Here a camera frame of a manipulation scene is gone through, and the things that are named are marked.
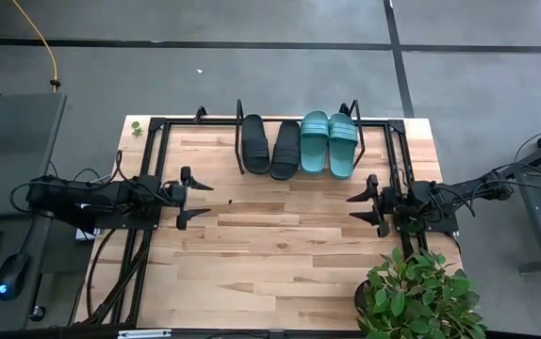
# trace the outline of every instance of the wooden tabletop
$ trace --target wooden tabletop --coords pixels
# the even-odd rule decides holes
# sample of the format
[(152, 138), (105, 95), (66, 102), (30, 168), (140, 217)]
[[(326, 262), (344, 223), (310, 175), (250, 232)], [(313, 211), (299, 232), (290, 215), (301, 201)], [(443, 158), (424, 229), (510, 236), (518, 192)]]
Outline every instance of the wooden tabletop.
[[(124, 122), (119, 148), (128, 176), (139, 173), (146, 139), (132, 135), (131, 123), (146, 131), (150, 118), (127, 116)], [(429, 121), (404, 122), (416, 179), (441, 181)], [(279, 125), (265, 122), (271, 150)], [(369, 174), (388, 185), (384, 134), (374, 127), (365, 127), (364, 134), (367, 151), (350, 180), (337, 181), (326, 170), (278, 182), (239, 173), (235, 127), (172, 127), (163, 180), (177, 179), (182, 166), (191, 166), (196, 180), (215, 189), (191, 190), (189, 207), (212, 211), (178, 231), (175, 209), (164, 208), (149, 254), (139, 327), (357, 330), (356, 286), (382, 263), (380, 253), (401, 245), (396, 232), (378, 238), (375, 228), (348, 216), (371, 209), (371, 202), (346, 203), (365, 189)], [(118, 279), (125, 234), (111, 237), (95, 268), (95, 307)], [(427, 236), (430, 250), (455, 263), (452, 269), (461, 266), (451, 239)], [(76, 321), (86, 317), (85, 295)]]

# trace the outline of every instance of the teal slipper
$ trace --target teal slipper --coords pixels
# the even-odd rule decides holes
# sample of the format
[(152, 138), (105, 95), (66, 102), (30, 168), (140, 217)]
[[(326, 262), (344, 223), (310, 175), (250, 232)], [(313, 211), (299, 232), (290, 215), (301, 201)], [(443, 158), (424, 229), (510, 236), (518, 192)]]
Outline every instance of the teal slipper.
[(300, 166), (305, 173), (321, 173), (329, 138), (329, 120), (325, 112), (306, 114), (300, 127)]
[(334, 178), (346, 180), (352, 176), (357, 144), (352, 119), (342, 113), (334, 114), (329, 120), (329, 170)]

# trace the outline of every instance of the gray floor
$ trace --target gray floor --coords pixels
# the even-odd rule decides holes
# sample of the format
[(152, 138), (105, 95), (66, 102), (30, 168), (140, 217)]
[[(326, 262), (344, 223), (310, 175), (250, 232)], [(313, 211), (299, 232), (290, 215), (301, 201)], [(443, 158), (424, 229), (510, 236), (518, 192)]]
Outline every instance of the gray floor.
[[(54, 38), (389, 42), (381, 0), (39, 0), (24, 6)], [(403, 43), (541, 45), (539, 0), (396, 0), (394, 8)], [(0, 35), (33, 36), (9, 1), (0, 0)], [(233, 114), (241, 98), (250, 113), (302, 115), (356, 98), (366, 116), (402, 116), (391, 52), (54, 51), (69, 97), (54, 154), (63, 176), (86, 166), (108, 171), (127, 114), (194, 114), (199, 105)], [(513, 160), (517, 146), (541, 131), (541, 55), (403, 58), (416, 117), (431, 120), (446, 182)], [(4, 93), (45, 92), (50, 78), (43, 48), (0, 47)], [(541, 333), (541, 273), (517, 274), (518, 265), (539, 259), (521, 199), (478, 202), (477, 213), (457, 217), (464, 266), (483, 296), (485, 323)], [(71, 233), (60, 231), (52, 249), (72, 249)], [(79, 261), (69, 268), (59, 261), (51, 259), (50, 267), (84, 270)], [(52, 277), (46, 288), (54, 293), (41, 296), (54, 310), (46, 326), (67, 321), (79, 282), (68, 282), (67, 274)]]

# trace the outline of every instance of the slipper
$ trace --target slipper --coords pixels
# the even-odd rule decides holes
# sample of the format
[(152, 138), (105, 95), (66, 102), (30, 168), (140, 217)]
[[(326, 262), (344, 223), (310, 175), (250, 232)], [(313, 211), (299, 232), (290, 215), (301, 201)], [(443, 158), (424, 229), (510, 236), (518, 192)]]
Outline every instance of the slipper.
[(325, 149), (329, 138), (329, 120), (325, 112), (306, 114), (300, 129), (300, 154), (302, 171), (321, 173), (325, 165)]
[(346, 180), (352, 176), (357, 144), (352, 119), (345, 114), (334, 114), (329, 120), (329, 170), (334, 178)]
[(287, 180), (296, 175), (300, 164), (300, 125), (295, 121), (283, 121), (274, 143), (270, 177)]
[(243, 166), (253, 174), (266, 174), (271, 166), (269, 141), (264, 133), (264, 122), (259, 115), (251, 114), (241, 126), (241, 152)]

